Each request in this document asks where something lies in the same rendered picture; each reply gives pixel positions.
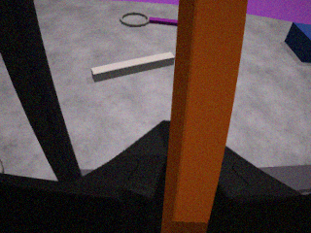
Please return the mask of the beige rectangular bar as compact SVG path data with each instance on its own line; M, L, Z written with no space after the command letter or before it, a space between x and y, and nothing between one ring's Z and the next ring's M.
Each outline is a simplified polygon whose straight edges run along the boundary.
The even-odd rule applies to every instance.
M167 51L166 53L147 55L147 57L109 63L109 65L90 67L90 71L92 71L92 77L96 83L172 65L175 65L174 54L172 51Z

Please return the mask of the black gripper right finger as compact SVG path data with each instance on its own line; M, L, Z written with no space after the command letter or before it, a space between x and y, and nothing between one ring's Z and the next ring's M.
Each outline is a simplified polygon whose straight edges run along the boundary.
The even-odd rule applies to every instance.
M311 233L311 194L298 193L225 147L206 233Z

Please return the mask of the orange bar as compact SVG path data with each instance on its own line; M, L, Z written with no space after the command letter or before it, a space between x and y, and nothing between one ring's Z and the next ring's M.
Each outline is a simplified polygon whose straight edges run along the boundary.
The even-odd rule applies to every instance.
M160 233L206 233L225 154L248 1L179 1Z

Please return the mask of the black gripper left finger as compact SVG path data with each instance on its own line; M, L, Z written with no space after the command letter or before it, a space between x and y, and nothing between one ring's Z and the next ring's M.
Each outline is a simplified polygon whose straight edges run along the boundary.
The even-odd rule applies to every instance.
M0 172L0 233L160 233L170 124L72 183Z

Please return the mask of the blue rectangular block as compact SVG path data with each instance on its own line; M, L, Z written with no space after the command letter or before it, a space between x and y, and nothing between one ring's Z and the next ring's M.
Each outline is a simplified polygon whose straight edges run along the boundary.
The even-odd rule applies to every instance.
M285 43L302 62L311 63L311 24L293 22Z

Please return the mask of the grey hoop with purple handle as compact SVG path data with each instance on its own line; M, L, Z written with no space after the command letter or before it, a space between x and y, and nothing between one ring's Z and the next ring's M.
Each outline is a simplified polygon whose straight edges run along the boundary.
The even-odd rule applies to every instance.
M127 16L127 15L140 15L145 17L147 20L145 20L145 22L141 22L141 23L131 23L131 22L124 22L123 17ZM145 13L141 13L141 12L125 12L123 13L123 15L121 15L120 18L121 23L125 23L128 24L128 26L144 26L144 24L147 23L159 23L159 24L168 24L168 26L178 26L178 20L172 20L172 19L162 19L162 18L149 18L147 15L145 15Z

